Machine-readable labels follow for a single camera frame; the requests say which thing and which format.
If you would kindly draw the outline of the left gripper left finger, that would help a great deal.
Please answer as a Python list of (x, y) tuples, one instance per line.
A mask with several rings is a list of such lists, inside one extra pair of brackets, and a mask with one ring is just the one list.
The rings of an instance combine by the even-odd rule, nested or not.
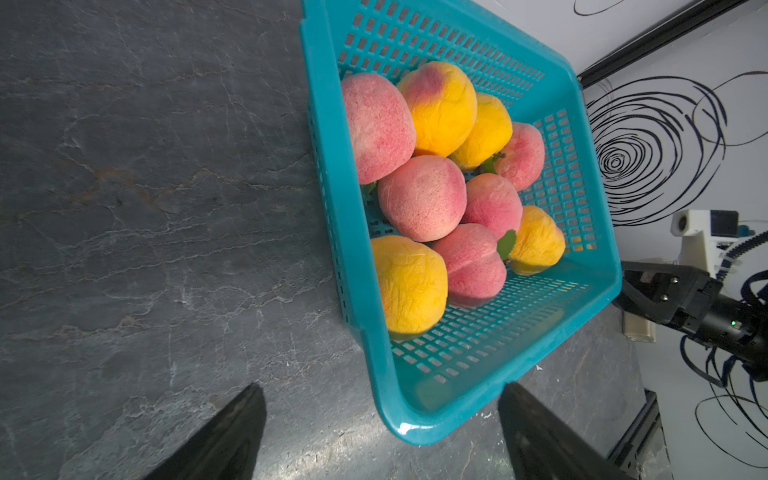
[(251, 383), (145, 479), (251, 479), (266, 420), (264, 392)]

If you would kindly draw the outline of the pink peach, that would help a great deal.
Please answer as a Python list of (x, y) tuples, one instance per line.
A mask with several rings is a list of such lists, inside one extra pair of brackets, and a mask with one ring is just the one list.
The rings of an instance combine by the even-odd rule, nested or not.
[(488, 228), (496, 240), (520, 228), (523, 205), (511, 182), (496, 174), (481, 174), (466, 184), (467, 206), (462, 223)]
[(487, 227), (460, 224), (431, 248), (445, 262), (451, 303), (465, 307), (482, 305), (502, 290), (507, 269), (497, 251), (497, 241)]
[(417, 156), (378, 181), (380, 209), (390, 224), (417, 242), (450, 234), (467, 206), (461, 170), (440, 156)]
[(374, 183), (412, 156), (416, 131), (400, 91), (385, 77), (358, 73), (341, 82), (358, 183)]
[(516, 191), (530, 187), (541, 175), (545, 144), (539, 130), (527, 123), (513, 122), (509, 142), (481, 165), (483, 173), (508, 180)]

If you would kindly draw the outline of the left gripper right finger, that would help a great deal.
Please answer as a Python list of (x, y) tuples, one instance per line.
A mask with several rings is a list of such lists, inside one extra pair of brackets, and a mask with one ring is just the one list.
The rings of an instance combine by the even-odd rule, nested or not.
[(516, 480), (628, 477), (519, 383), (505, 385), (497, 409)]

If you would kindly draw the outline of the teal plastic basket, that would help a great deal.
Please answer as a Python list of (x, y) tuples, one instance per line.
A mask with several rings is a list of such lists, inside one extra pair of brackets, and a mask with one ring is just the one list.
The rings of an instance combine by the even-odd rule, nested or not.
[[(581, 85), (567, 60), (471, 1), (306, 1), (300, 36), (308, 125), (343, 318), (361, 346), (383, 423), (413, 445), (441, 441), (619, 293), (621, 262)], [(449, 307), (412, 340), (384, 324), (370, 242), (392, 226), (356, 179), (340, 83), (397, 80), (430, 61), (461, 67), (544, 137), (541, 177), (522, 194), (563, 231), (562, 259), (510, 274), (478, 307)]]

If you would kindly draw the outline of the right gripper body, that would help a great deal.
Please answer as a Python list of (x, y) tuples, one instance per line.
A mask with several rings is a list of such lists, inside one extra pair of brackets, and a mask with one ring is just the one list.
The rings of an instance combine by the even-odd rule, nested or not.
[(690, 339), (710, 349), (708, 363), (723, 351), (728, 358), (715, 377), (700, 374), (710, 383), (729, 383), (730, 374), (740, 363), (751, 380), (767, 381), (767, 307), (737, 301), (720, 293), (722, 283), (709, 279), (697, 291), (697, 329)]

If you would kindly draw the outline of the yellow peach with red blush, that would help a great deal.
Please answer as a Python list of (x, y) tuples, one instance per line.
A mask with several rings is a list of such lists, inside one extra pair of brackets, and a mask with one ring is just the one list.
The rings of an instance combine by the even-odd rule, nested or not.
[(416, 131), (414, 154), (448, 157), (468, 138), (477, 118), (477, 96), (468, 76), (446, 62), (429, 62), (396, 85)]

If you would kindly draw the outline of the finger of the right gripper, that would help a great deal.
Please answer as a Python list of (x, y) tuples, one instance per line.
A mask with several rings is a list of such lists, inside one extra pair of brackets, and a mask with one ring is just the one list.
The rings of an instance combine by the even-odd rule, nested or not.
[(613, 304), (666, 327), (699, 327), (711, 308), (707, 271), (673, 264), (622, 262), (623, 279)]

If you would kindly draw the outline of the beige spice jar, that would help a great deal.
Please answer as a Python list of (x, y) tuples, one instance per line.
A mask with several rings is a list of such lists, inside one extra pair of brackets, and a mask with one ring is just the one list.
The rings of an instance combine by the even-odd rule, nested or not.
[(628, 311), (623, 312), (622, 331), (624, 336), (633, 342), (656, 342), (656, 324)]

